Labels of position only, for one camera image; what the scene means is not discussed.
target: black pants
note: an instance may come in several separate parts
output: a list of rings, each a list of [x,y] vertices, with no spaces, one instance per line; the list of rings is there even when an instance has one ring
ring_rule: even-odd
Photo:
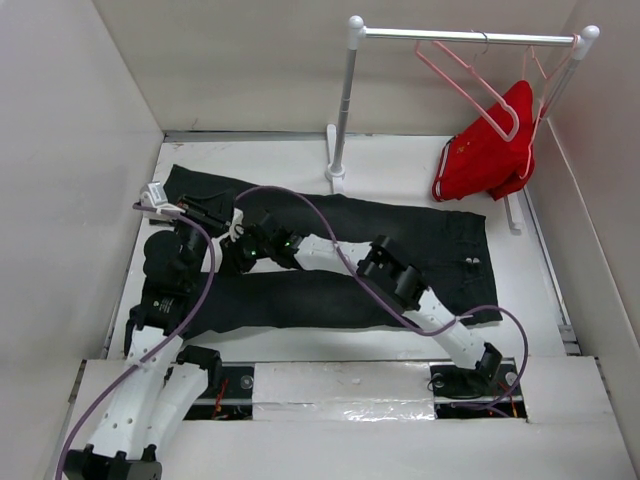
[[[169,201],[175,202],[183,194],[206,197],[227,189],[240,193],[253,186],[174,166],[165,190]],[[386,205],[343,195],[305,196],[327,217],[339,240],[367,242],[387,235],[397,241],[454,314],[481,304],[497,304],[485,217]],[[243,198],[237,208],[245,212],[264,208],[287,228],[328,238],[313,211],[286,193],[261,191]],[[486,311],[464,323],[500,319],[498,312]],[[352,278],[321,271],[287,271],[218,276],[185,337],[246,326],[352,329],[380,325],[399,326]]]

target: white horizontal bar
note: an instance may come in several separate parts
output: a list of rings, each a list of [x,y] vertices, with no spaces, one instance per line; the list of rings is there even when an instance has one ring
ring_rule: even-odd
[[[551,35],[522,35],[511,33],[447,32],[439,30],[402,30],[397,28],[365,28],[367,38],[397,38],[440,40],[445,42],[498,43],[503,45],[534,45],[571,47],[573,37]]]

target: red cloth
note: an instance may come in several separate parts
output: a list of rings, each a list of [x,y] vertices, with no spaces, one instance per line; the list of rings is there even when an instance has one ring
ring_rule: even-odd
[[[458,199],[486,190],[494,200],[520,190],[527,183],[535,162],[533,155],[527,172],[529,142],[533,134],[533,91],[521,80],[503,97],[518,115],[520,128],[511,142],[480,117],[442,150],[432,193],[437,201]],[[489,115],[505,131],[513,127],[511,116],[499,105]]]

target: white wall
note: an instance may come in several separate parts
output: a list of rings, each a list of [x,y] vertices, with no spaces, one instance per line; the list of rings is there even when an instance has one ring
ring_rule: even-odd
[[[337,120],[346,22],[557,34],[575,0],[94,0],[164,130],[323,131]],[[412,41],[363,43],[349,129],[454,134],[477,114],[413,56]],[[454,49],[505,90],[521,48]],[[454,78],[477,91],[442,53]]]
[[[88,0],[0,0],[0,465],[43,478],[162,135]]]
[[[541,132],[531,189],[583,352],[600,357],[640,472],[638,18],[636,0],[578,3],[565,31],[595,23],[602,35],[557,105],[556,138]]]

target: metal rod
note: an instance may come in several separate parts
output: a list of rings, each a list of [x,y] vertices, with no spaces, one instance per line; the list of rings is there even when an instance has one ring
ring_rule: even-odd
[[[329,165],[329,173],[343,175],[342,152],[344,139],[347,134],[347,120],[349,119],[349,103],[351,102],[351,87],[353,86],[353,74],[356,69],[357,50],[347,49],[347,69],[342,84],[342,99],[340,100],[340,112],[338,114],[338,126],[336,127],[336,149],[333,154],[333,162]]]
[[[562,76],[556,81],[556,83],[554,83],[553,87],[551,88],[551,92],[549,93],[549,97],[542,107],[543,120],[549,117],[551,109],[557,103],[560,95],[562,95],[562,92],[569,84],[569,80],[571,80],[571,77],[573,77],[573,74],[575,73],[576,68],[578,68],[579,64],[580,60],[576,60],[575,58],[572,58],[567,62],[567,66],[562,72]]]
[[[510,33],[447,32],[439,30],[401,30],[397,28],[365,29],[366,38],[396,38],[412,40],[439,40],[465,43],[496,43],[503,45],[533,45],[540,47],[571,47],[573,37],[551,35],[521,35]]]

